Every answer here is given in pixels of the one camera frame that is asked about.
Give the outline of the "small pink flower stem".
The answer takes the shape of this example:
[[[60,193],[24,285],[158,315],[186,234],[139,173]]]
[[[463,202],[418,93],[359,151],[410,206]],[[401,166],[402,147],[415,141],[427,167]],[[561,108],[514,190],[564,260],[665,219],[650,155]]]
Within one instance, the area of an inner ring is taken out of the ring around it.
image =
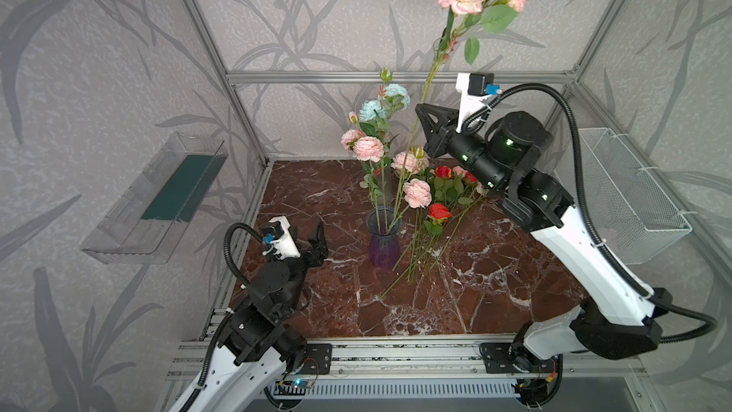
[[[397,220],[401,220],[408,209],[423,209],[432,203],[432,190],[426,180],[429,158],[421,146],[412,146],[397,154],[391,168],[398,175]]]

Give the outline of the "red rose stem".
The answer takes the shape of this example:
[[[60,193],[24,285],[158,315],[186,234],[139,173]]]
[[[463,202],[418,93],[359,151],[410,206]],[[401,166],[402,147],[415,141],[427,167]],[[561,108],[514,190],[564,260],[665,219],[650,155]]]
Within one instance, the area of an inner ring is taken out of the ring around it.
[[[406,280],[408,283],[412,283],[415,280],[417,272],[421,269],[421,263],[429,255],[434,244],[440,239],[444,231],[444,224],[451,217],[451,211],[444,204],[433,203],[429,206],[421,222],[415,226],[415,233],[407,247],[406,254],[409,257],[408,265],[380,295],[381,299],[386,298],[403,280]]]

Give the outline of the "purple glass vase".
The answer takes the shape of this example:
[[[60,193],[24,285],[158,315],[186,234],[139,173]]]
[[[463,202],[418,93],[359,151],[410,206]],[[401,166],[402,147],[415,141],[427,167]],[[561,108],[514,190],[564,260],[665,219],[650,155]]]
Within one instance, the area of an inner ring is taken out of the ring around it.
[[[392,270],[401,258],[400,228],[393,208],[379,207],[366,219],[370,233],[368,256],[379,269]]]

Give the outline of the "light blue flower stem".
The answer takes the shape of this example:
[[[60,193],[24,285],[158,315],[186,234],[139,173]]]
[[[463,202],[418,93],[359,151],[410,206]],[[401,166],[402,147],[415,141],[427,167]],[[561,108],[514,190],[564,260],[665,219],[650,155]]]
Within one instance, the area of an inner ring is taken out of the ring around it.
[[[369,193],[375,210],[377,228],[386,230],[395,222],[386,222],[386,209],[392,201],[389,172],[394,170],[392,145],[397,134],[392,132],[392,119],[405,110],[411,101],[408,91],[394,83],[394,73],[387,68],[379,71],[377,96],[366,100],[358,112],[360,135],[351,151],[361,163],[364,178],[361,186]]]

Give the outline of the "pink carnation tall stem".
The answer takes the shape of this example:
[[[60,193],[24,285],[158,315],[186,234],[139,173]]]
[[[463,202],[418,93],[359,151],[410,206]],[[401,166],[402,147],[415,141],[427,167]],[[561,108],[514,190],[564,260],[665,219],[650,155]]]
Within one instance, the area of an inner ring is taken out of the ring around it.
[[[504,30],[524,9],[527,0],[437,0],[448,11],[447,21],[434,49],[430,72],[424,82],[421,99],[426,100],[435,77],[450,59],[459,38],[480,25],[495,34]]]

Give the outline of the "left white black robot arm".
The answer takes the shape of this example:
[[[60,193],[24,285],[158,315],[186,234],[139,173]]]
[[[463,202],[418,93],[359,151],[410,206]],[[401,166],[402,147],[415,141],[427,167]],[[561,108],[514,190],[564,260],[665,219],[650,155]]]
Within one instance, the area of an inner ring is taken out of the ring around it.
[[[247,278],[234,263],[232,239],[244,231],[263,248],[265,263]],[[277,378],[306,360],[306,341],[287,322],[299,305],[309,270],[329,256],[325,224],[318,223],[309,245],[299,249],[286,217],[273,217],[262,231],[244,222],[223,238],[225,262],[245,291],[227,309],[206,349],[202,368],[173,405],[175,411],[243,411]]]

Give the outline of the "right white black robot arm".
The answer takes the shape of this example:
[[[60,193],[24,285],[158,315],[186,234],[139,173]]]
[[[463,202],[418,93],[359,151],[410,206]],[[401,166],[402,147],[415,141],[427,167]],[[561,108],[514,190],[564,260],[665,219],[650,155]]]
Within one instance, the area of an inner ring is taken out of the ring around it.
[[[548,248],[588,294],[556,318],[526,324],[511,344],[510,361],[528,370],[535,362],[584,351],[622,360],[714,332],[715,318],[674,305],[665,289],[637,278],[600,237],[587,208],[579,128],[564,97],[538,83],[520,84],[495,97],[486,90],[484,84],[468,89],[465,101],[478,106],[471,114],[417,105],[425,150],[432,158],[455,158],[487,194],[498,198],[503,213]],[[531,114],[514,112],[484,137],[478,134],[494,107],[523,92],[545,93],[562,108],[571,137],[574,194],[537,169],[552,135]]]

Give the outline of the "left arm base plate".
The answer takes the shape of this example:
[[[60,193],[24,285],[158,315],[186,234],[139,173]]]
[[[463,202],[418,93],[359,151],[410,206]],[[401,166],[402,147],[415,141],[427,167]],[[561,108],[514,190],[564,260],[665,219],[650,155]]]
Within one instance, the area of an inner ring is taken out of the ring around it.
[[[300,343],[286,346],[283,343],[274,345],[270,352],[279,362],[284,362],[285,372],[297,375],[327,375],[333,360],[331,343]]]

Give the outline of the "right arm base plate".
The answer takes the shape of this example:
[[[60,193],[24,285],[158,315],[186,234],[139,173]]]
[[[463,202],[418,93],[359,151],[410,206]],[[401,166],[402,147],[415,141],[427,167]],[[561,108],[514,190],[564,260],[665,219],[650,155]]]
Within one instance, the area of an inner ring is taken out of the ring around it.
[[[562,363],[560,355],[540,360],[517,343],[482,343],[480,358],[487,374],[549,376]]]

